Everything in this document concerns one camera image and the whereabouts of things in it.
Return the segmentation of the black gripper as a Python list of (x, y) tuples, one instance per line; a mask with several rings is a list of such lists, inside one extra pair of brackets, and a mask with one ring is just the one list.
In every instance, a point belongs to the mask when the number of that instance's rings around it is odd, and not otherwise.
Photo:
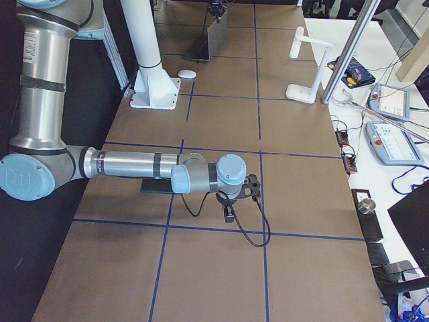
[(207, 9), (211, 15), (223, 15), (225, 12), (225, 6), (222, 1), (210, 1)]
[(235, 216), (233, 215), (233, 209), (231, 207), (234, 203), (244, 197), (245, 195), (243, 193), (227, 194), (223, 191), (218, 191), (216, 193), (217, 201), (223, 206), (225, 223), (234, 222)]

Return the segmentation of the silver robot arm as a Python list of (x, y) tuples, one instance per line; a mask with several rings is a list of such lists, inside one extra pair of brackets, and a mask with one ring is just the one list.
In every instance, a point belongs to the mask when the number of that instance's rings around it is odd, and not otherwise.
[[(1, 2), (1, 155), (17, 133), (19, 76), (22, 69), (23, 24), (16, 2)], [(68, 64), (62, 138), (72, 145), (100, 148), (123, 96), (107, 51), (100, 40), (72, 40)], [(76, 180), (38, 201), (18, 201), (1, 193), (1, 226), (74, 215), (85, 180)]]

